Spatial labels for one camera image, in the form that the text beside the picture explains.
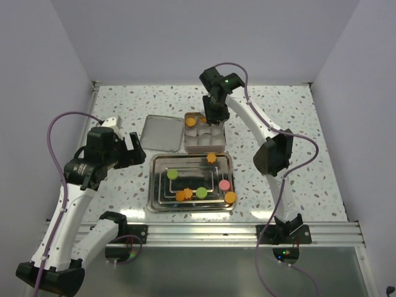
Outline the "orange round biscuit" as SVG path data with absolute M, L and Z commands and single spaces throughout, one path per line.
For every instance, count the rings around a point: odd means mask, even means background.
M 234 204 L 237 200 L 237 195 L 235 192 L 229 191 L 224 195 L 224 200 L 227 204 Z
M 196 124 L 197 124 L 196 118 L 188 117 L 188 118 L 185 119 L 185 125 L 186 125 L 188 128 L 193 128 L 193 127 L 196 126 Z
M 175 199 L 177 202 L 182 202 L 186 199 L 184 191 L 178 191 L 175 195 Z

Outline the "silver tin lid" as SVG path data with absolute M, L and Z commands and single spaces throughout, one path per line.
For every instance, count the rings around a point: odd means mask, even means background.
M 145 119 L 140 144 L 145 150 L 178 152 L 182 138 L 182 118 L 150 114 Z

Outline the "metal tongs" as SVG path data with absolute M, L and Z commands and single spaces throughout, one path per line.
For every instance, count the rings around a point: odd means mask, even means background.
M 207 124 L 207 122 L 206 122 L 206 123 L 200 122 L 200 121 L 199 121 L 199 118 L 200 118 L 200 117 L 206 117 L 206 119 L 207 119 L 207 116 L 206 116 L 206 113 L 205 113 L 204 110 L 201 110 L 200 113 L 199 113 L 199 115 L 198 115 L 198 123 L 199 123 L 199 124 Z M 223 128 L 224 128 L 224 122 L 218 122 L 217 124 L 211 124 L 210 126 L 211 126 L 211 127 L 217 127 L 217 128 L 219 128 L 219 129 L 223 129 Z

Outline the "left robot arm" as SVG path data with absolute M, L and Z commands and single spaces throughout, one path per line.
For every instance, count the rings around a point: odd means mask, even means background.
M 58 204 L 38 250 L 28 262 L 18 265 L 16 276 L 35 291 L 75 296 L 85 278 L 85 270 L 110 242 L 131 238 L 125 215 L 106 211 L 88 235 L 75 243 L 85 211 L 109 170 L 140 165 L 145 161 L 137 133 L 129 134 L 133 148 L 110 127 L 94 127 L 86 144 L 64 166 Z

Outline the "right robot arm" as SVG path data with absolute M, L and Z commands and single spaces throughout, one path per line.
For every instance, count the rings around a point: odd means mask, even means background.
M 298 235 L 303 225 L 296 208 L 293 192 L 282 176 L 290 165 L 293 136 L 289 129 L 283 131 L 274 124 L 252 100 L 244 96 L 246 84 L 238 74 L 221 75 L 215 67 L 199 76 L 207 91 L 203 104 L 207 124 L 219 126 L 229 120 L 232 109 L 254 135 L 259 149 L 253 157 L 254 166 L 266 177 L 273 201 L 277 207 L 275 224 L 264 232 L 267 241 L 289 243 Z

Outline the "cookie tin with paper cups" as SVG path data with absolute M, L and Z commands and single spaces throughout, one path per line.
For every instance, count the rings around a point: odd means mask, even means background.
M 209 124 L 198 123 L 198 113 L 188 112 L 184 115 L 184 149 L 187 153 L 221 153 L 226 147 L 225 127 L 219 129 Z M 196 118 L 197 124 L 193 128 L 185 125 L 188 117 Z

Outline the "green round cookie left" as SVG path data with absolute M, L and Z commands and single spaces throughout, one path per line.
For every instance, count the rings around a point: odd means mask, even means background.
M 175 180 L 178 178 L 178 171 L 176 169 L 169 169 L 166 176 L 169 180 Z

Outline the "green round cookie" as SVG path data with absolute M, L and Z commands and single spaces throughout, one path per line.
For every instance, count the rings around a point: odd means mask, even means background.
M 207 197 L 207 189 L 205 188 L 205 187 L 199 187 L 197 190 L 196 190 L 196 197 L 198 198 L 198 199 L 204 199 L 204 198 L 206 198 Z
M 169 180 L 175 180 L 178 178 L 178 171 L 176 169 L 169 169 L 166 176 Z

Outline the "steel serving tray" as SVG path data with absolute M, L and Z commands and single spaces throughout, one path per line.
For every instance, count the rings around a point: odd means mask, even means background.
M 231 210 L 234 204 L 224 200 L 226 191 L 219 189 L 221 180 L 228 180 L 235 191 L 232 158 L 227 153 L 216 154 L 213 164 L 207 162 L 206 154 L 158 154 L 150 162 L 148 187 L 148 208 L 152 212 L 207 212 Z M 166 173 L 169 169 L 178 171 L 178 178 L 169 180 Z M 198 199 L 196 190 L 207 189 L 207 197 Z M 192 200 L 177 202 L 178 191 L 189 188 L 194 195 Z

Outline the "orange flower cookie top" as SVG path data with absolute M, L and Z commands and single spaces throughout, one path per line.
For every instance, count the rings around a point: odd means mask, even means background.
M 216 156 L 214 153 L 209 153 L 209 154 L 207 155 L 207 162 L 208 162 L 209 164 L 215 163 L 216 160 L 217 160 L 217 156 Z

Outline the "orange flower cookie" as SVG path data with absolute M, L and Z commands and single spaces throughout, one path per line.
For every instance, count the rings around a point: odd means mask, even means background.
M 209 153 L 209 154 L 207 155 L 207 162 L 208 162 L 209 164 L 215 163 L 216 160 L 217 160 L 217 156 L 216 156 L 214 153 Z
M 194 193 L 191 189 L 185 188 L 183 192 L 184 192 L 184 200 L 192 200 Z

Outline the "orange round biscuit bottom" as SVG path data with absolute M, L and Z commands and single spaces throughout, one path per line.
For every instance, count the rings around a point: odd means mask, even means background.
M 175 199 L 177 202 L 182 202 L 186 199 L 184 191 L 178 191 L 175 195 Z

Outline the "orange flower cookie bottom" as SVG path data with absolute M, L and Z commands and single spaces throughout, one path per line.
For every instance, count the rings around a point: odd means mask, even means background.
M 184 192 L 184 200 L 192 200 L 194 193 L 191 189 L 185 188 L 183 192 Z

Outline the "green round cookie centre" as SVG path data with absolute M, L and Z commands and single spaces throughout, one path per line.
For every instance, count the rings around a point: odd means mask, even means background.
M 196 190 L 196 197 L 198 198 L 198 199 L 204 199 L 204 198 L 206 198 L 207 197 L 207 189 L 205 188 L 205 187 L 199 187 L 197 190 Z

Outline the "pink round cookie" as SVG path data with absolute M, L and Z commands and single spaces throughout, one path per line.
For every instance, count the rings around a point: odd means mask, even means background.
M 231 184 L 228 180 L 223 179 L 219 182 L 218 187 L 222 191 L 228 191 L 231 187 Z

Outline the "left black mounting bracket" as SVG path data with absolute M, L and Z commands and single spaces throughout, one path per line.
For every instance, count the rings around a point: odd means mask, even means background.
M 148 226 L 147 225 L 128 225 L 127 237 L 123 240 L 129 247 L 137 246 L 147 243 Z

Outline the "black mounting bracket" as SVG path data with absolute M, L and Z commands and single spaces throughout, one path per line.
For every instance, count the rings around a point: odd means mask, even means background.
M 128 225 L 127 237 L 123 240 L 129 247 L 137 246 L 147 243 L 148 226 L 147 225 Z
M 270 224 L 263 233 L 260 244 L 311 244 L 311 232 L 308 225 L 302 225 L 291 235 L 282 235 L 280 231 L 276 230 L 276 226 Z

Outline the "aluminium front rail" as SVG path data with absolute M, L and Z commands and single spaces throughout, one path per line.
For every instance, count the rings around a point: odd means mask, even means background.
M 132 223 L 147 225 L 147 247 L 254 247 L 259 228 L 257 223 Z M 261 244 L 262 247 L 327 247 L 362 248 L 365 246 L 358 223 L 324 222 L 308 223 L 311 244 Z

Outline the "right black mounting bracket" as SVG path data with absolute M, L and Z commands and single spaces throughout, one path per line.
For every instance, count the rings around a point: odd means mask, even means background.
M 282 235 L 280 231 L 276 230 L 276 226 L 270 224 L 263 233 L 260 244 L 311 244 L 311 232 L 308 225 L 302 225 L 291 235 Z

